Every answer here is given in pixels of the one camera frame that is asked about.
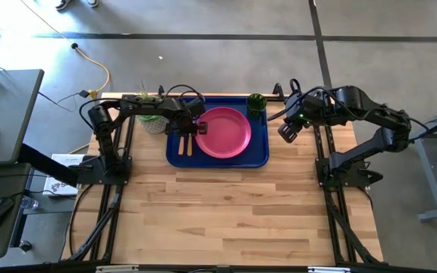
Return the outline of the green ribbed cup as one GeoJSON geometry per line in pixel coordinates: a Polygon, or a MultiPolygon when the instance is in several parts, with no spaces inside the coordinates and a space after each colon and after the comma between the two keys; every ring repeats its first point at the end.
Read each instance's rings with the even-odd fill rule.
{"type": "Polygon", "coordinates": [[[258,119],[266,109],[267,99],[259,93],[252,93],[247,97],[247,114],[251,119],[258,119]]]}

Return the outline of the black diagonal support bar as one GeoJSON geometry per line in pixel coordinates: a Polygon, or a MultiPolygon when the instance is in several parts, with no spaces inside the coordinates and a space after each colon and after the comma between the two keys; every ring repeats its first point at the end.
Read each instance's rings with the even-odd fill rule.
{"type": "Polygon", "coordinates": [[[17,161],[30,164],[34,169],[67,185],[77,186],[78,175],[75,170],[54,161],[31,146],[21,146],[17,161]]]}

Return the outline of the blue plastic tray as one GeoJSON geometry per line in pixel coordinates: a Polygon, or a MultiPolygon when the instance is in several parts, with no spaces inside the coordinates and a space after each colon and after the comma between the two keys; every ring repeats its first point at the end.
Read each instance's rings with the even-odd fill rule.
{"type": "Polygon", "coordinates": [[[168,135],[166,158],[171,165],[179,168],[259,168],[269,159],[269,138],[267,116],[264,111],[258,119],[251,119],[247,114],[246,96],[207,96],[206,111],[217,107],[229,107],[241,112],[250,122],[252,137],[247,148],[233,158],[213,158],[203,152],[193,137],[193,154],[187,156],[187,140],[184,137],[184,154],[178,154],[180,136],[177,131],[168,135]]]}

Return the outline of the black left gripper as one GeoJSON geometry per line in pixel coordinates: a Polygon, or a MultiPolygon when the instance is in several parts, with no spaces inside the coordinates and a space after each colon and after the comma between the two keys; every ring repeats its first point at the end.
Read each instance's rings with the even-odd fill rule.
{"type": "Polygon", "coordinates": [[[168,118],[168,123],[165,128],[165,134],[169,135],[173,131],[177,131],[177,135],[190,134],[196,136],[197,134],[207,134],[207,123],[205,121],[195,121],[195,117],[189,114],[176,114],[168,118]]]}

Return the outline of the white printed booklet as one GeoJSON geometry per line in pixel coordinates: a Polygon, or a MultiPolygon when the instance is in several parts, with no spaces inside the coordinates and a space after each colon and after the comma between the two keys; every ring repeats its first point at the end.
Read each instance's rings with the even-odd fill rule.
{"type": "MultiPolygon", "coordinates": [[[[84,154],[53,154],[52,159],[66,167],[79,165],[83,161],[84,154]]],[[[69,186],[53,177],[47,177],[43,195],[47,196],[76,196],[77,189],[69,186]]]]}

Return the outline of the pink round plate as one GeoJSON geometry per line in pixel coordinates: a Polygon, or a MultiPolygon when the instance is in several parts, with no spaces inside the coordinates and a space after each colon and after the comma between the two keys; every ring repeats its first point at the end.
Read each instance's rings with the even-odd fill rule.
{"type": "Polygon", "coordinates": [[[207,110],[199,122],[207,125],[206,134],[195,137],[197,145],[213,158],[233,158],[249,145],[252,128],[247,118],[238,110],[217,107],[207,110]]]}

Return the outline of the black aluminium table frame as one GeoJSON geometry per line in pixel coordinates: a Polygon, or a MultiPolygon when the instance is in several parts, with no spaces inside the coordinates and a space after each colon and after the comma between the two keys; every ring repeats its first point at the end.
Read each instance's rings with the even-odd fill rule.
{"type": "Polygon", "coordinates": [[[269,159],[261,168],[177,168],[164,134],[136,124],[121,139],[133,160],[112,246],[98,256],[138,265],[333,265],[360,257],[340,236],[332,241],[315,161],[356,143],[351,124],[302,130],[293,143],[267,126],[269,159]]]}

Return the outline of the green succulent in white pot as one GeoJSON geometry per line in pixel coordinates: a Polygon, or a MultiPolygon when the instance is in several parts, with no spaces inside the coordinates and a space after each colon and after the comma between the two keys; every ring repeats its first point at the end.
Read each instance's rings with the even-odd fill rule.
{"type": "MultiPolygon", "coordinates": [[[[143,85],[143,81],[140,81],[141,87],[137,87],[138,94],[146,102],[161,102],[162,99],[159,96],[150,95],[143,85]]],[[[147,133],[159,134],[164,133],[168,119],[159,115],[138,115],[138,121],[147,133]]]]}

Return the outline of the clear water bottle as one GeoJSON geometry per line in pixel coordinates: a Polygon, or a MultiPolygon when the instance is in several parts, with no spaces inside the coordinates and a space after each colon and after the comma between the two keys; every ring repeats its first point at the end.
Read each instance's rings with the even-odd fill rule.
{"type": "Polygon", "coordinates": [[[36,210],[39,208],[39,202],[34,198],[23,196],[20,207],[22,209],[36,210]]]}

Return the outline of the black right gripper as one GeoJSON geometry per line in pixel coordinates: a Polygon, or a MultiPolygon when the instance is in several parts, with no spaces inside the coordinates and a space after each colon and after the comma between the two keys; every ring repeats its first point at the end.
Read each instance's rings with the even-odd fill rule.
{"type": "Polygon", "coordinates": [[[289,143],[290,138],[296,138],[297,133],[299,132],[298,124],[296,124],[299,122],[294,117],[294,114],[297,113],[298,111],[302,111],[310,120],[310,123],[318,121],[319,99],[317,99],[314,96],[306,95],[304,98],[300,100],[299,94],[293,94],[286,100],[285,106],[286,106],[285,121],[290,124],[289,126],[287,124],[282,124],[278,128],[278,134],[286,143],[289,143]]]}

